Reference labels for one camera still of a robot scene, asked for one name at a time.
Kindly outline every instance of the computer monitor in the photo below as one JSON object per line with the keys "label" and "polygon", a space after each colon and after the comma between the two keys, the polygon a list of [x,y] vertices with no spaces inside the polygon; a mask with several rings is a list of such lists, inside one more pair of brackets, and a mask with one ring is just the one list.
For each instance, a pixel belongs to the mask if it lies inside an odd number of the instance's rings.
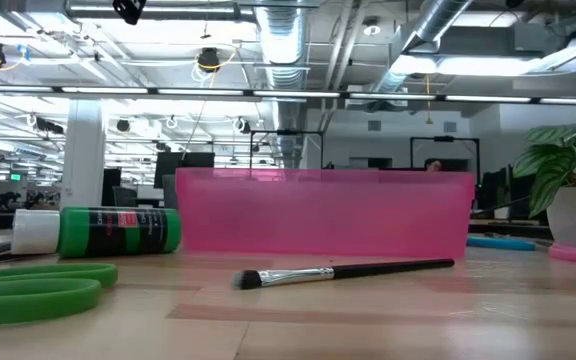
{"label": "computer monitor", "polygon": [[215,167],[215,153],[189,152],[185,157],[182,152],[158,153],[154,188],[163,188],[163,176],[174,175],[178,167]]}

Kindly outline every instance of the pink plastic container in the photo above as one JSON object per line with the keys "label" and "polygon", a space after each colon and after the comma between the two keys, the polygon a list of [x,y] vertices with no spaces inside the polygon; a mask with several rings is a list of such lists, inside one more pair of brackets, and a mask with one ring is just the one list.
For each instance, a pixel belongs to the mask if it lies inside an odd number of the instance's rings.
{"label": "pink plastic container", "polygon": [[455,258],[468,173],[178,169],[186,251]]}

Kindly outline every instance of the metal ferrule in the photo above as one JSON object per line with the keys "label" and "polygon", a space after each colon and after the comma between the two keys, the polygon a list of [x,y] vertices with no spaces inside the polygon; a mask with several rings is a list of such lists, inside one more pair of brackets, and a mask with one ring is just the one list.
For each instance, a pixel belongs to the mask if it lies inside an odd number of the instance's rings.
{"label": "metal ferrule", "polygon": [[334,276],[335,271],[332,268],[259,271],[262,287],[306,281],[330,280]]}

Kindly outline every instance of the paintbrush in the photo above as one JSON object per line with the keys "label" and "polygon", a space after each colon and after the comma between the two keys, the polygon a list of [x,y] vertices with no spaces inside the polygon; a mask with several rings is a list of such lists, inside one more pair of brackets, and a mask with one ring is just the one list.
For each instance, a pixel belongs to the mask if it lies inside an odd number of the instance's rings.
{"label": "paintbrush", "polygon": [[233,286],[248,290],[307,281],[337,280],[398,272],[451,267],[452,259],[418,260],[378,264],[338,265],[293,270],[244,270],[235,274]]}

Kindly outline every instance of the brush bristles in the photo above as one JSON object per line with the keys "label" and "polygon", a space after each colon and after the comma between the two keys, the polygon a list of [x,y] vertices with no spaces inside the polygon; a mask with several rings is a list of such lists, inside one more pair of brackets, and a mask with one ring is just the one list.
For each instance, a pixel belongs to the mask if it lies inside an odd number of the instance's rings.
{"label": "brush bristles", "polygon": [[255,270],[244,270],[235,274],[232,285],[240,290],[256,289],[261,287],[261,277]]}

